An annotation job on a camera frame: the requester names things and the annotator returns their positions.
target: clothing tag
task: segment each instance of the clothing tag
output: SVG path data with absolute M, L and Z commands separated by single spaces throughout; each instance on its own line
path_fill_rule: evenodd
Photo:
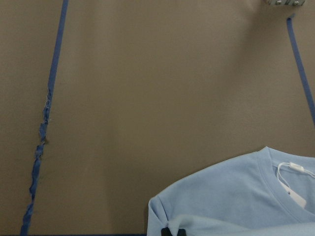
M 306 206 L 306 200 L 302 198 L 300 195 L 298 195 L 296 192 L 294 192 L 292 189 L 290 189 L 288 186 L 286 186 L 284 183 L 280 181 L 280 184 L 283 186 L 283 188 L 287 191 L 287 193 L 290 195 L 290 197 L 302 208 L 305 208 Z

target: metal bracket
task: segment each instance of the metal bracket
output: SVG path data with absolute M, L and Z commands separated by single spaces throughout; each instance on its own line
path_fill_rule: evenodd
M 302 6 L 306 0 L 265 0 L 269 5 Z

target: crew neckline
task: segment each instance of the crew neckline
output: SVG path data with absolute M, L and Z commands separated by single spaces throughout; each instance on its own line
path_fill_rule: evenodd
M 304 167 L 307 166 L 310 171 L 315 171 L 315 158 L 288 154 L 270 147 L 263 148 L 261 151 L 256 152 L 256 155 L 263 179 L 286 212 L 300 223 L 314 222 L 315 214 L 299 206 L 288 195 L 279 183 L 273 171 L 273 166 L 277 167 L 280 162 L 294 162 Z

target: blue painter's tape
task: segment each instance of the blue painter's tape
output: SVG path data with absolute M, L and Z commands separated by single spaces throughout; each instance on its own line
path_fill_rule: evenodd
M 311 112 L 311 116 L 313 119 L 313 123 L 315 126 L 315 105 L 314 105 L 314 100 L 312 97 L 312 92 L 305 74 L 305 70 L 304 70 L 304 66 L 302 63 L 302 59 L 299 53 L 299 49 L 297 47 L 297 43 L 295 40 L 295 35 L 294 35 L 294 31 L 293 31 L 293 24 L 292 24 L 292 18 L 295 16 L 295 14 L 291 15 L 290 17 L 288 17 L 287 21 L 286 21 L 286 25 L 287 25 L 287 30 L 289 33 L 289 37 L 290 37 L 290 41 L 291 41 L 291 45 L 292 45 L 292 49 L 293 49 L 293 53 L 294 53 L 294 57 L 295 57 L 295 61 L 296 61 L 296 65 L 297 68 L 299 70 L 299 74 L 301 77 L 301 81 L 302 81 L 302 85 L 303 85 L 303 89 L 304 89 L 304 93 L 307 99 L 307 103 L 309 105 L 309 109 Z
M 47 126 L 48 126 L 48 121 L 49 121 L 51 102 L 53 99 L 53 92 L 54 92 L 61 44 L 63 40 L 63 29 L 64 29 L 67 7 L 68 7 L 68 0 L 63 0 L 57 39 L 56 39 L 55 50 L 54 50 L 54 55 L 53 55 L 53 61 L 51 64 L 50 74 L 49 74 L 49 79 L 48 79 L 48 93 L 47 93 L 47 100 L 46 100 L 45 108 L 43 110 L 43 122 L 40 124 L 40 127 L 39 127 L 41 144 L 38 145 L 36 148 L 35 155 L 34 155 L 35 161 L 34 161 L 33 170 L 31 173 L 32 183 L 29 189 L 30 194 L 31 194 L 31 204 L 28 205 L 26 213 L 23 217 L 23 225 L 21 227 L 20 236 L 27 236 L 29 227 L 31 225 L 31 218 L 33 214 L 34 200 L 36 196 L 38 176 L 39 176 L 39 170 L 40 170 L 40 164 L 41 164 L 41 156 L 44 153 L 46 131 L 47 131 Z

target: light blue t-shirt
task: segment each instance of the light blue t-shirt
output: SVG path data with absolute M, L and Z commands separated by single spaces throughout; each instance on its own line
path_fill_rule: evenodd
M 173 236 L 310 236 L 315 234 L 315 177 L 288 166 L 281 176 L 301 196 L 302 207 L 277 179 L 278 165 L 293 162 L 315 173 L 315 158 L 265 147 L 183 178 L 149 202 L 148 236 L 168 227 Z

